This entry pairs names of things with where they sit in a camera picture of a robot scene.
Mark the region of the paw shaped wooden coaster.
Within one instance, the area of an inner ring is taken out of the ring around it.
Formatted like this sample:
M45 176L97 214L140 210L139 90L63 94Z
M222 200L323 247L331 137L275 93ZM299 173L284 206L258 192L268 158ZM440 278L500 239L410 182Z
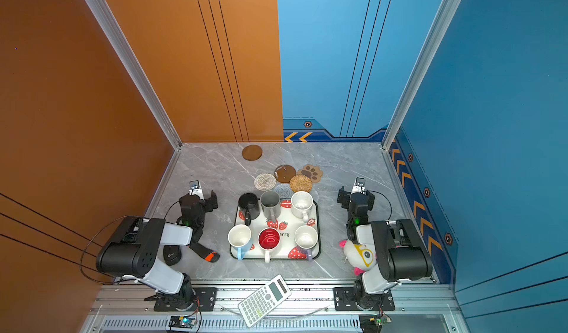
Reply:
M305 176L309 178L314 184L316 184L321 181L323 177L323 171L319 166L307 164L297 171L297 175Z

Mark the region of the plain brown wooden coaster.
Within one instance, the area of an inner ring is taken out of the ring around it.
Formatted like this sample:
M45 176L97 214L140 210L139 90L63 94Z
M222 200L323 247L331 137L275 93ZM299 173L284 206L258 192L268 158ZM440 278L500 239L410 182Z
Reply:
M242 157L247 161L256 161L263 155L260 145L248 145L242 150Z

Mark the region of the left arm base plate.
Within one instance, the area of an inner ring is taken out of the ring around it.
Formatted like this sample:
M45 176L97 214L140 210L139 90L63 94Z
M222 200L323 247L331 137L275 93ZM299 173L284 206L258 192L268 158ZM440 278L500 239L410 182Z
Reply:
M145 301L154 301L155 312L212 312L217 299L217 288L198 287L181 290L175 295L157 293Z

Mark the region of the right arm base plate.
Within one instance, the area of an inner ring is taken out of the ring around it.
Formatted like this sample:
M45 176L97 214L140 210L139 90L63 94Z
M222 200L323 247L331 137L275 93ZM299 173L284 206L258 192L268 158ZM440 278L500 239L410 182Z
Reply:
M358 292L353 287L334 287L334 306L339 312L347 311L383 311L393 312L396 307L390 292L370 295Z

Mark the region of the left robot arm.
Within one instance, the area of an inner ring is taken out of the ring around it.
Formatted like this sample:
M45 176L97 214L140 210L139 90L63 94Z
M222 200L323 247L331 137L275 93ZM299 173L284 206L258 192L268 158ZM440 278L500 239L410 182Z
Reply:
M168 255L158 258L158 250L189 247L205 261L214 263L220 255L199 241L204 233L205 216L218 208L217 194L205 197L200 182L191 182L191 190L182 196L181 216L175 223L166 219L127 216L103 246L96 259L97 271L115 277L139 281L155 290L147 300L155 310L198 311L199 298L189 275L173 269Z

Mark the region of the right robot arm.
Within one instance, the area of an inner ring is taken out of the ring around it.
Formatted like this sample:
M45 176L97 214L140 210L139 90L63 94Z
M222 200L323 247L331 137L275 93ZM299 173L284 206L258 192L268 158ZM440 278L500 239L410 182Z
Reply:
M363 186L338 190L337 203L347 210L346 240L339 247L354 268L353 292L345 297L358 309L380 310L391 290L403 280L417 281L433 273L433 264L410 219L370 221L376 194Z

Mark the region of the dark brown scratched coaster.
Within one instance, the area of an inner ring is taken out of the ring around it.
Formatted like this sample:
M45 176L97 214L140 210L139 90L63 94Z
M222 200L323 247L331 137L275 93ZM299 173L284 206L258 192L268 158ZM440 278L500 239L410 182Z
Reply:
M274 171L275 179L279 183L287 184L291 179L297 175L297 171L290 164L282 164Z

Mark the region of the woven rattan coaster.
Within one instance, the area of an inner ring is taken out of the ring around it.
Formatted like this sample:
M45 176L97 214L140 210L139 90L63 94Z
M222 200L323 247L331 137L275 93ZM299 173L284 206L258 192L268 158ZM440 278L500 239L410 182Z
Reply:
M296 175L289 182L290 188L294 193L300 191L309 193L313 188L313 183L307 176Z

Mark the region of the grey blue woven coaster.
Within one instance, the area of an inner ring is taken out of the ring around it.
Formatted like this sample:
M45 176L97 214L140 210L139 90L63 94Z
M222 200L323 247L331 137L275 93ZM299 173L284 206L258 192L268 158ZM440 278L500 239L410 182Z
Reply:
M291 189L290 184L279 184L274 188L274 191L281 199L291 199L294 191Z

